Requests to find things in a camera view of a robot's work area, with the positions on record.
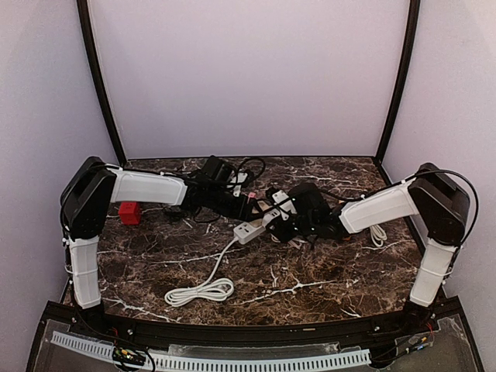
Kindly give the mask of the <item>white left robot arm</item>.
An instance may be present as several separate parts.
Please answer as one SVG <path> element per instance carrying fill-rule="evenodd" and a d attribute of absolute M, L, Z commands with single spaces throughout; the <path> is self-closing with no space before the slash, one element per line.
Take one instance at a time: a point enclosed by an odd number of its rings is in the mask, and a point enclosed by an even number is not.
<path fill-rule="evenodd" d="M 155 203 L 195 213 L 207 208 L 242 222 L 256 218 L 256 202 L 236 192 L 252 183 L 236 168 L 211 156 L 190 173 L 131 170 L 89 157 L 60 197 L 63 245 L 69 254 L 74 300 L 83 308 L 100 305 L 97 250 L 109 206 L 120 202 Z"/>

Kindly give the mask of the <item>white power strip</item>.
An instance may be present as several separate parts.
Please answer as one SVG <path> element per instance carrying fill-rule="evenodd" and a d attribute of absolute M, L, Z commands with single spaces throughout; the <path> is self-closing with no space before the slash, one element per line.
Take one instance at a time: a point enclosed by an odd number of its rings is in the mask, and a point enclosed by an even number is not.
<path fill-rule="evenodd" d="M 251 240 L 257 238 L 260 234 L 264 233 L 267 225 L 273 219 L 280 216 L 281 213 L 278 210 L 273 210 L 266 213 L 262 219 L 255 220 L 253 222 L 243 222 L 234 228 L 234 238 L 238 243 L 245 245 Z"/>

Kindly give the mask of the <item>red cube socket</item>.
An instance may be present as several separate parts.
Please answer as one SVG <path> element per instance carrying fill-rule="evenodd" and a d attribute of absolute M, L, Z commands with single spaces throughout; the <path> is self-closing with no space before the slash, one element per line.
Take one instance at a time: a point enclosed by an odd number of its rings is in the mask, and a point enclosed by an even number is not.
<path fill-rule="evenodd" d="M 141 220 L 140 204 L 137 201 L 122 202 L 119 206 L 119 218 L 123 225 L 139 225 Z"/>

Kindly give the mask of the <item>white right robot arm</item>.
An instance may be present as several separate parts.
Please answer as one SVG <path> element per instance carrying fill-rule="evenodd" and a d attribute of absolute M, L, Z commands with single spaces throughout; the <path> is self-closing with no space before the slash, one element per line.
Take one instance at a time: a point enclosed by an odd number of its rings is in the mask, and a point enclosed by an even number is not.
<path fill-rule="evenodd" d="M 281 243 L 296 236 L 341 240 L 372 226 L 418 216 L 427 229 L 427 241 L 409 301 L 428 308 L 476 222 L 469 212 L 479 207 L 477 192 L 466 192 L 456 183 L 458 177 L 425 163 L 395 184 L 335 207 L 315 184 L 304 183 L 288 193 L 274 193 L 262 225 Z"/>

